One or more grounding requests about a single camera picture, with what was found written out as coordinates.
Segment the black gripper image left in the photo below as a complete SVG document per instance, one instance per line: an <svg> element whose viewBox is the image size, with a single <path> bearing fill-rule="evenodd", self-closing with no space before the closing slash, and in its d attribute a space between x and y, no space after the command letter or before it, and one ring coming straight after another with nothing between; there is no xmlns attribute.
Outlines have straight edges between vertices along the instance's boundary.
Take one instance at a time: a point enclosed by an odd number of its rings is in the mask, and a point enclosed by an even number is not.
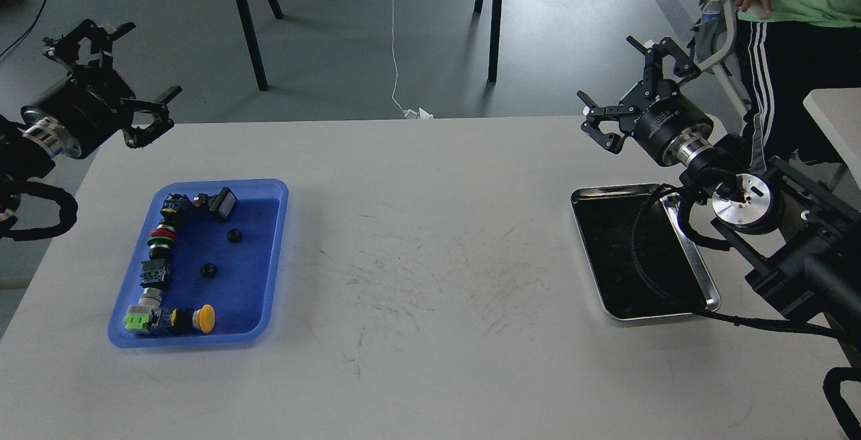
<svg viewBox="0 0 861 440"><path fill-rule="evenodd" d="M83 20L59 39L43 39L43 56L70 73L37 99L37 109L59 121L74 137L77 155L91 154L120 129L126 146L140 149L175 125L168 104L182 93L181 85L167 88L156 102L145 102L135 99L132 88L113 70L113 43L135 28L132 21L114 27ZM83 40L90 46L82 64L78 61ZM148 114L153 121L147 127L134 126L130 112Z"/></svg>

